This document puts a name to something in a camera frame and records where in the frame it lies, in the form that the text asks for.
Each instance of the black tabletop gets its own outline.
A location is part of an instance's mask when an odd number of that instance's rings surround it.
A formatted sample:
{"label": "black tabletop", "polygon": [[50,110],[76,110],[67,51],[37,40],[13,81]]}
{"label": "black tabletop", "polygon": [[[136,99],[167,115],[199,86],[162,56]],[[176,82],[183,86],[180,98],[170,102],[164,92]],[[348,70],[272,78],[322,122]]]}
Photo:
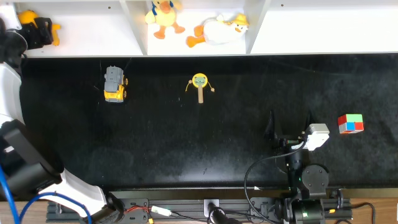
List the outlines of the black tabletop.
{"label": "black tabletop", "polygon": [[[106,67],[124,69],[128,100],[104,100]],[[215,92],[185,87],[204,73]],[[398,186],[398,55],[29,59],[22,113],[84,181],[109,189],[242,187],[246,169],[276,155],[264,139],[273,109],[286,134],[309,111],[330,139],[310,153],[330,187]],[[341,135],[337,118],[360,113],[364,132]],[[281,188],[275,161],[249,185]]]}

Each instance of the toy truck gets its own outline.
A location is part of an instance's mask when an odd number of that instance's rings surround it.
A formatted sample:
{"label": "toy truck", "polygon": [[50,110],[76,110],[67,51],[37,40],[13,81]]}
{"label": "toy truck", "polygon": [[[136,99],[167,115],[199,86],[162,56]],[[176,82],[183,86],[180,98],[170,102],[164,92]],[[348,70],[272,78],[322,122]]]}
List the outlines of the toy truck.
{"label": "toy truck", "polygon": [[121,68],[115,66],[106,68],[105,100],[112,103],[122,103],[127,97],[126,87],[128,83],[129,81],[123,75]]}

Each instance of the stuffed duck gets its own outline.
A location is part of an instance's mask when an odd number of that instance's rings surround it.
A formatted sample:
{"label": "stuffed duck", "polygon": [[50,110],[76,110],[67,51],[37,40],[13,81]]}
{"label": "stuffed duck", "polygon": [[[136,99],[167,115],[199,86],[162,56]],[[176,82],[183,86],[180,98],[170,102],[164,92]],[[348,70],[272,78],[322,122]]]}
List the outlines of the stuffed duck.
{"label": "stuffed duck", "polygon": [[195,27],[195,36],[187,38],[187,45],[194,47],[196,44],[226,44],[241,38],[249,28],[249,23],[244,14],[238,14],[231,22],[224,21],[219,15],[216,19],[207,19],[203,25]]}
{"label": "stuffed duck", "polygon": [[181,10],[181,3],[166,0],[152,1],[152,10],[145,16],[145,22],[148,24],[156,22],[160,25],[160,30],[154,33],[156,38],[164,39],[166,28],[170,26],[174,27],[176,34],[181,34],[185,31],[185,28],[180,27],[175,21],[177,14],[174,8]]}

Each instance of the toy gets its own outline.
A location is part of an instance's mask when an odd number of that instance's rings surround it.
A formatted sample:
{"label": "toy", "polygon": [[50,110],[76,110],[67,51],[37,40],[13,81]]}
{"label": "toy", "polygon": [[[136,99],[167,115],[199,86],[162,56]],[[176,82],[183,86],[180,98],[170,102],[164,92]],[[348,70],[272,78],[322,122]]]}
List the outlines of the toy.
{"label": "toy", "polygon": [[123,75],[121,68],[110,66],[106,68],[104,95],[105,100],[122,103],[127,97],[126,87],[129,80]]}
{"label": "toy", "polygon": [[190,84],[193,84],[194,87],[198,88],[198,102],[203,103],[203,88],[206,87],[207,83],[211,88],[210,90],[214,92],[215,89],[211,87],[210,82],[208,82],[207,76],[202,73],[197,73],[193,76],[192,80],[188,81],[188,85],[185,88],[185,91],[188,91],[188,86]]}
{"label": "toy", "polygon": [[361,114],[346,114],[338,118],[340,134],[353,134],[364,130]]}
{"label": "toy", "polygon": [[60,39],[58,38],[58,34],[57,34],[57,30],[61,29],[60,24],[53,24],[49,18],[39,17],[34,11],[31,11],[31,10],[26,10],[26,11],[18,14],[18,19],[22,25],[27,25],[27,24],[33,23],[33,25],[35,26],[36,29],[40,29],[41,35],[46,34],[46,32],[51,30],[52,39],[49,38],[50,43],[52,42],[52,45],[54,45],[54,46],[60,45]]}
{"label": "toy", "polygon": [[174,8],[181,10],[181,3],[166,0],[152,1],[152,10],[145,16],[145,22],[148,24],[156,22],[160,25],[160,30],[154,33],[156,38],[164,39],[166,28],[170,26],[174,27],[176,34],[185,31],[185,28],[180,27],[176,22],[177,14]]}
{"label": "toy", "polygon": [[187,37],[187,45],[194,47],[196,44],[226,44],[241,38],[248,30],[249,23],[244,14],[238,14],[231,22],[225,22],[219,15],[216,19],[208,19],[203,25],[195,27],[195,36]]}

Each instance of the rubik's cube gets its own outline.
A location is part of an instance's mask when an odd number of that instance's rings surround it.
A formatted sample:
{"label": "rubik's cube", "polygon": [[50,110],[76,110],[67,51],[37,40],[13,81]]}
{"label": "rubik's cube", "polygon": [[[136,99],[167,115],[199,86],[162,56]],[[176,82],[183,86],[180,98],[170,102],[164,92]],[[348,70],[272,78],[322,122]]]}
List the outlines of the rubik's cube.
{"label": "rubik's cube", "polygon": [[346,114],[338,118],[340,134],[354,134],[364,130],[361,114]]}

